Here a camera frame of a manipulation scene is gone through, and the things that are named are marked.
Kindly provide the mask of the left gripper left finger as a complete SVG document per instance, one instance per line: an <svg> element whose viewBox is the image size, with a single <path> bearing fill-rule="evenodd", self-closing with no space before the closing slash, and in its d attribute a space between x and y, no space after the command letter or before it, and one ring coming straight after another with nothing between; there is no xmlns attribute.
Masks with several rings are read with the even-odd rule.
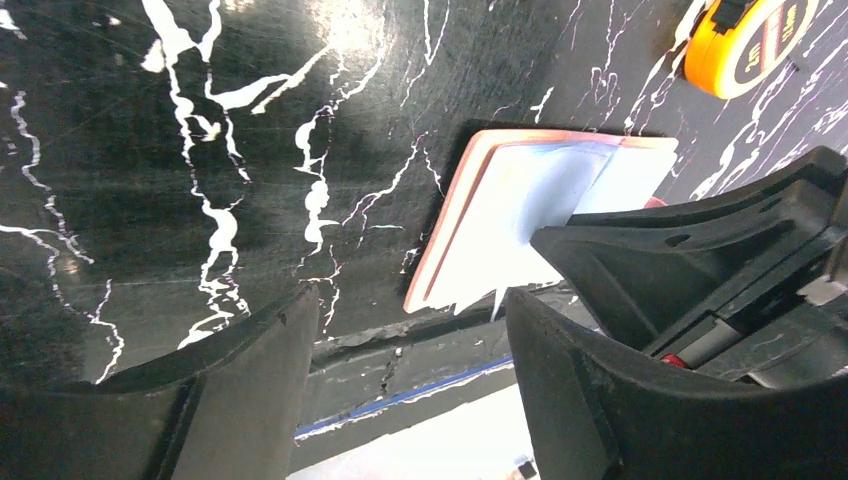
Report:
<svg viewBox="0 0 848 480"><path fill-rule="evenodd" d="M238 324L93 384L1 389L5 479L281 479L319 325L303 284Z"/></svg>

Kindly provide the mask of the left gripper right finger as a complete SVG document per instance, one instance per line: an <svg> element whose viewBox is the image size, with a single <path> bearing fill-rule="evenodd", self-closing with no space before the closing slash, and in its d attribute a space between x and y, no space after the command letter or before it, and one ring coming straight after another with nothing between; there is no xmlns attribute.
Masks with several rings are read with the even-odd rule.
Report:
<svg viewBox="0 0 848 480"><path fill-rule="evenodd" d="M767 389L648 357L512 290L506 326L545 479L843 479L847 380Z"/></svg>

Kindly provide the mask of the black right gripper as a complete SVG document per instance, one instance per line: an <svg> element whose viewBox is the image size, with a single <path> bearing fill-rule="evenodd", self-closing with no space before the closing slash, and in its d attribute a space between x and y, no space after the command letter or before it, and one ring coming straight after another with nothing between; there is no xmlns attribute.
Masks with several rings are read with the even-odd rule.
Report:
<svg viewBox="0 0 848 480"><path fill-rule="evenodd" d="M726 381L787 388L847 366L847 160L817 147L700 201L579 214L532 246L612 339Z"/></svg>

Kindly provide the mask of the pink leather card holder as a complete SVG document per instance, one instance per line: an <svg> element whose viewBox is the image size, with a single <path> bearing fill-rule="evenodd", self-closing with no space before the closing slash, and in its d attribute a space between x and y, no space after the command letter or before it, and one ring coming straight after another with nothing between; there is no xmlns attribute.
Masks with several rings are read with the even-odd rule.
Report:
<svg viewBox="0 0 848 480"><path fill-rule="evenodd" d="M460 313L489 293L562 275L533 234L572 216L643 208L677 160L678 140L562 129L485 129L471 136L403 309Z"/></svg>

